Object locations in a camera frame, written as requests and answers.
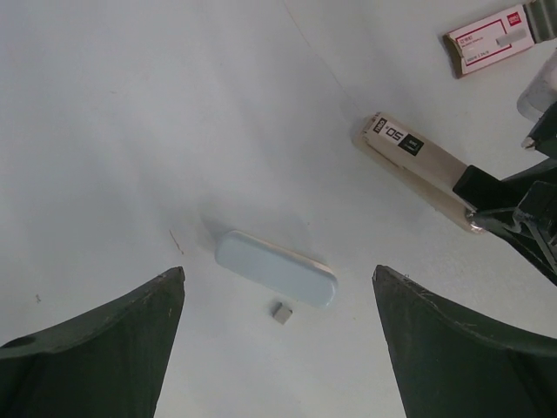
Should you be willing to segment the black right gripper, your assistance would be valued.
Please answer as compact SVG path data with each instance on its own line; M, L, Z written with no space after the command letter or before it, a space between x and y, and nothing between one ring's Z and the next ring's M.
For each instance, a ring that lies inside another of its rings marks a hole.
M556 107L551 104L524 139L521 146L544 155L556 154ZM541 175L556 168L555 159L503 179L503 182ZM556 283L556 184L537 180L524 193L499 180L469 180L467 202L473 207L473 221L482 229L506 241L514 250Z

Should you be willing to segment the red white staple box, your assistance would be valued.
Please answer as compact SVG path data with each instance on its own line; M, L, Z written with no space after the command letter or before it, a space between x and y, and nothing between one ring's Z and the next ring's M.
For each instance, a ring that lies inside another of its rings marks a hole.
M441 38L453 74L463 78L556 38L556 2L530 1L464 25Z

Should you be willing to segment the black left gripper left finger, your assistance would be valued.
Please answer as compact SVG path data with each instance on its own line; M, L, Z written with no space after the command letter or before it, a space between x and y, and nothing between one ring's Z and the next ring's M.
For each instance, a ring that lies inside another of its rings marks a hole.
M177 266L1 347L3 417L152 417L185 302Z

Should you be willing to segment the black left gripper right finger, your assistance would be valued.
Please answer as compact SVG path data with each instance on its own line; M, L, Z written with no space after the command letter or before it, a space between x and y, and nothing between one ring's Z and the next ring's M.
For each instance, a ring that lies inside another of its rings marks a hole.
M408 417L554 417L556 340L430 292L389 266L373 290Z

